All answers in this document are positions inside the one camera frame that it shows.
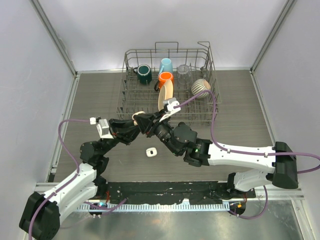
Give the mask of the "white earbud charging case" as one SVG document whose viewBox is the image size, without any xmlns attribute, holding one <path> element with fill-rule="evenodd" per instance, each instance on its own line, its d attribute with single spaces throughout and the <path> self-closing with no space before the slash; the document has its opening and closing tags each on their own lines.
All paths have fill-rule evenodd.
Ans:
<svg viewBox="0 0 320 240">
<path fill-rule="evenodd" d="M 150 147 L 150 148 L 146 149 L 145 153 L 148 158 L 152 158 L 158 154 L 158 151 L 155 147 Z"/>
</svg>

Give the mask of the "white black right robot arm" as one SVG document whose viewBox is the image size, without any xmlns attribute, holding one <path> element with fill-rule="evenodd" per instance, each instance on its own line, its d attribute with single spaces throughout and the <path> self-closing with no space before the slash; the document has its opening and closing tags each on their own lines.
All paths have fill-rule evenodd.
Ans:
<svg viewBox="0 0 320 240">
<path fill-rule="evenodd" d="M 214 143 L 198 137 L 184 122 L 172 127 L 163 115 L 137 112 L 133 122 L 142 134 L 156 136 L 175 156 L 182 156 L 191 166 L 229 165 L 248 168 L 245 172 L 228 175 L 226 193 L 233 198 L 244 192 L 272 184 L 281 189 L 298 188 L 297 158 L 281 141 L 274 146 L 243 147 Z"/>
</svg>

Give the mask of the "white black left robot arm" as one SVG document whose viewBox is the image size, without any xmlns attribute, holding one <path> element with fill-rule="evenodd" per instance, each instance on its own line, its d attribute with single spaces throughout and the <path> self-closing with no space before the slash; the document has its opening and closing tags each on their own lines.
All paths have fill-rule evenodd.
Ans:
<svg viewBox="0 0 320 240">
<path fill-rule="evenodd" d="M 107 192 L 106 180 L 101 176 L 109 162 L 105 154 L 119 143 L 129 145 L 140 133 L 132 119 L 92 117 L 88 123 L 96 126 L 99 140 L 80 146 L 82 162 L 75 164 L 75 171 L 45 193 L 35 191 L 27 199 L 19 228 L 30 240 L 51 240 L 79 205 L 90 198 L 102 199 Z"/>
</svg>

